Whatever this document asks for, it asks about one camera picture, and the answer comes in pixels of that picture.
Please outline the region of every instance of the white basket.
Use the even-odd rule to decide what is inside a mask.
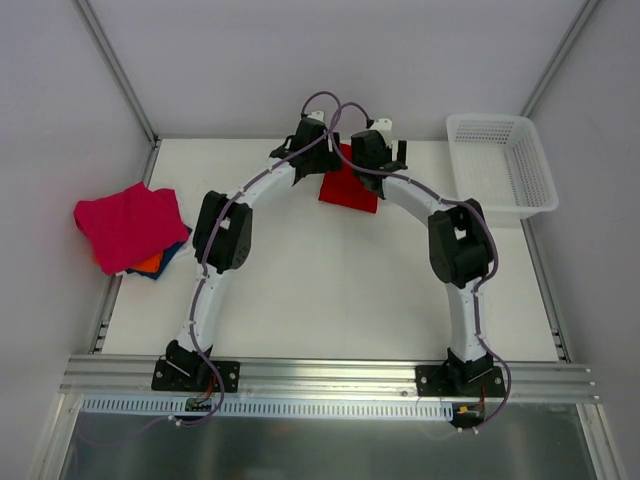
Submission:
[[[458,198],[475,198],[487,221],[510,223],[558,208],[533,122],[511,115],[451,115],[447,135]]]

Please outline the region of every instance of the gray wall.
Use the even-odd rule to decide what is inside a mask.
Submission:
[[[640,3],[607,0],[534,117],[560,195],[540,216],[575,360],[594,365],[631,478],[640,472]]]
[[[440,138],[451,113],[518,113],[582,0],[92,3],[160,134],[280,136],[329,89]]]
[[[68,0],[0,2],[0,477],[24,478],[105,277],[75,202],[140,178],[147,145]]]

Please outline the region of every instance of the white platform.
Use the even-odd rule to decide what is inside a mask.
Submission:
[[[150,188],[178,192],[195,226],[203,196],[257,173],[277,140],[164,140]],[[409,142],[411,170],[453,196],[446,142]],[[308,177],[254,212],[253,244],[235,272],[214,354],[240,357],[443,359],[447,296],[428,261],[426,229],[381,202],[371,215],[321,203]],[[521,229],[492,229],[501,269],[487,286],[487,333],[507,360],[558,359]],[[154,282],[123,279],[103,353],[161,355],[187,314],[195,258]]]

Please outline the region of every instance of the red towel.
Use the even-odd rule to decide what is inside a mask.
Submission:
[[[107,275],[126,270],[189,238],[175,192],[152,192],[142,183],[109,197],[80,201],[73,216]]]
[[[341,144],[340,151],[347,160],[351,160],[351,145]],[[329,172],[324,175],[318,200],[363,212],[378,211],[378,197],[367,191],[353,174],[353,169],[344,163],[339,172]]]

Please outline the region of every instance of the pink towel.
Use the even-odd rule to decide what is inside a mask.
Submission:
[[[73,216],[107,275],[189,238],[175,192],[152,192],[142,183],[109,197],[80,201]]]

